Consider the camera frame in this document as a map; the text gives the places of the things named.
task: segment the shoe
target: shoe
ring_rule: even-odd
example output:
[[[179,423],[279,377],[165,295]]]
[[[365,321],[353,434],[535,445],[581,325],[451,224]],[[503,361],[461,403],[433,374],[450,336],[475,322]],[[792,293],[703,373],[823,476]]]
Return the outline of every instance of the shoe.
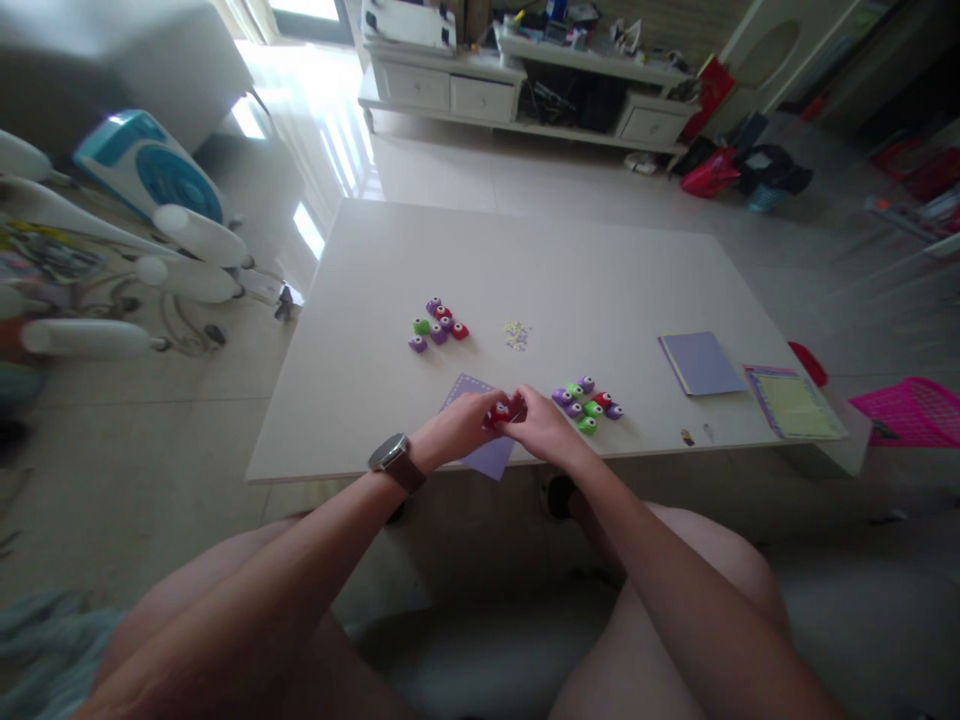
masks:
[[[567,475],[557,475],[540,484],[540,507],[555,522],[570,519],[570,497],[577,491]]]

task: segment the hand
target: hand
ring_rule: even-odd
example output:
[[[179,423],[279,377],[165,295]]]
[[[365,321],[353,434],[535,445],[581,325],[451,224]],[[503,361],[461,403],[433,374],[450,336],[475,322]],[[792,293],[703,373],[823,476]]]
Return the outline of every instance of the hand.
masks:
[[[534,457],[567,469],[584,451],[593,452],[556,404],[529,385],[517,388],[510,407],[522,409],[513,422],[497,423],[497,431],[519,442]]]
[[[464,393],[410,436],[410,459],[424,475],[459,460],[497,437],[485,427],[487,413],[498,402],[507,404],[503,390]]]

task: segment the drawer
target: drawer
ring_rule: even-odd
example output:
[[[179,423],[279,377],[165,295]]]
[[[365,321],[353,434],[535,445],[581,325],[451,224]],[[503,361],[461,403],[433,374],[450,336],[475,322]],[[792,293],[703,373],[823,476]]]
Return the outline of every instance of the drawer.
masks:
[[[450,105],[454,115],[510,122],[513,118],[513,85],[451,75]]]
[[[430,110],[450,109],[450,76],[446,73],[383,63],[385,100]]]
[[[670,145],[676,141],[688,120],[684,115],[634,108],[620,137],[655,145]]]

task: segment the thigh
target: thigh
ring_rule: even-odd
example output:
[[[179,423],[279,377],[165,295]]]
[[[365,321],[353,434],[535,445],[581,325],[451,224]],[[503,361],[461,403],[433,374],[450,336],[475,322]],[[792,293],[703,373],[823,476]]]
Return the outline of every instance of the thigh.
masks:
[[[786,608],[763,556],[736,533],[695,513],[651,509],[701,557],[753,602],[775,627],[789,632]],[[572,718],[703,718],[639,596],[624,584],[610,622],[567,678],[550,714]]]
[[[292,527],[299,517],[236,535],[195,558],[147,592],[117,627],[103,653],[93,687],[197,598]],[[367,665],[329,614],[290,667],[247,708],[252,716],[413,718],[415,713]]]

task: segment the forearm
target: forearm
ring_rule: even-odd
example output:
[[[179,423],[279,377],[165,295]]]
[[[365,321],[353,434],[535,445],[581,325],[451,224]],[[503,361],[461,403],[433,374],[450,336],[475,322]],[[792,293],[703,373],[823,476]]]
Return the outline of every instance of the forearm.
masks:
[[[592,451],[576,450],[564,469],[589,501],[674,664],[709,715],[842,717],[789,642]]]
[[[81,714],[161,716],[256,691],[309,638],[406,493],[368,473],[177,616]]]

